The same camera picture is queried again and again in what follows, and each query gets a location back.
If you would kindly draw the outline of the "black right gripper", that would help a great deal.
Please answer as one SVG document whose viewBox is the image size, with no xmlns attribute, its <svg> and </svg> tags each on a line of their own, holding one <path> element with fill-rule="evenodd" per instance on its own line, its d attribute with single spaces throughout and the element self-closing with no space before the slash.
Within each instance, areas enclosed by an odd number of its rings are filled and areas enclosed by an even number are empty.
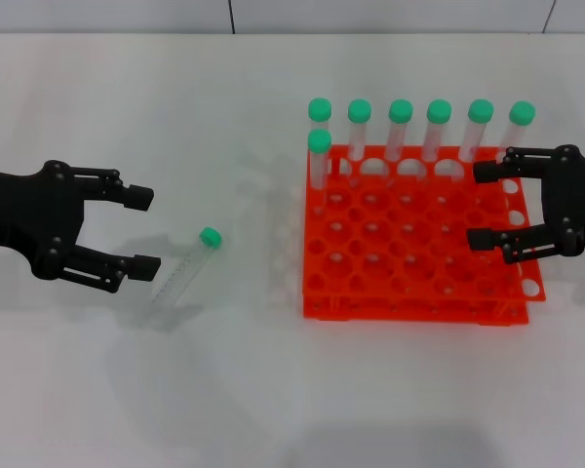
<svg viewBox="0 0 585 468">
<path fill-rule="evenodd" d="M 556 149 L 510 146 L 500 162 L 473 165 L 477 183 L 509 178 L 542 178 L 544 224 L 511 230 L 469 228 L 471 251 L 499 248 L 506 264 L 585 250 L 585 157 L 575 145 Z"/>
</svg>

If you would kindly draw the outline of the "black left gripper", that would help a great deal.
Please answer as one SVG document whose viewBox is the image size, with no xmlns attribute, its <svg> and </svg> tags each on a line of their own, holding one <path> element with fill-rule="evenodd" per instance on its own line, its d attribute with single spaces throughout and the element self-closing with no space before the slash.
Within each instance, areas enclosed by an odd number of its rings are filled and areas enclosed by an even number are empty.
<svg viewBox="0 0 585 468">
<path fill-rule="evenodd" d="M 60 278 L 108 293 L 117 293 L 124 279 L 152 282 L 159 257 L 121 256 L 75 244 L 84 199 L 146 212 L 153 198 L 151 188 L 125 185 L 115 169 L 48 161 L 33 175 L 0 173 L 0 247 L 23 255 L 42 280 Z"/>
</svg>

